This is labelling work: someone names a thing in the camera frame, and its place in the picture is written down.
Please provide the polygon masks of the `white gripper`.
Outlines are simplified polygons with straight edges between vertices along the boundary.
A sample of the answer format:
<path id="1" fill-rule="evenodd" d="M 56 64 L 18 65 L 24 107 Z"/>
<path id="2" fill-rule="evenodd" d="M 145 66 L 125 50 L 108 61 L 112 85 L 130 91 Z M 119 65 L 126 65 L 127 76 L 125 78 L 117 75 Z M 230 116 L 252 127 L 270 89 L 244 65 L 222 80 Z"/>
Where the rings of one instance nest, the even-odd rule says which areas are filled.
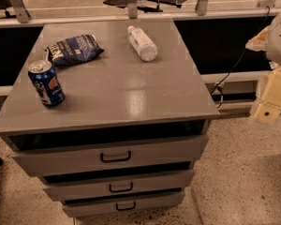
<path id="1" fill-rule="evenodd" d="M 257 35 L 247 41 L 245 47 L 254 52 L 265 52 L 269 60 L 281 64 L 281 11 Z M 259 78 L 256 100 L 250 116 L 261 124 L 272 124 L 281 114 L 281 67 Z"/>

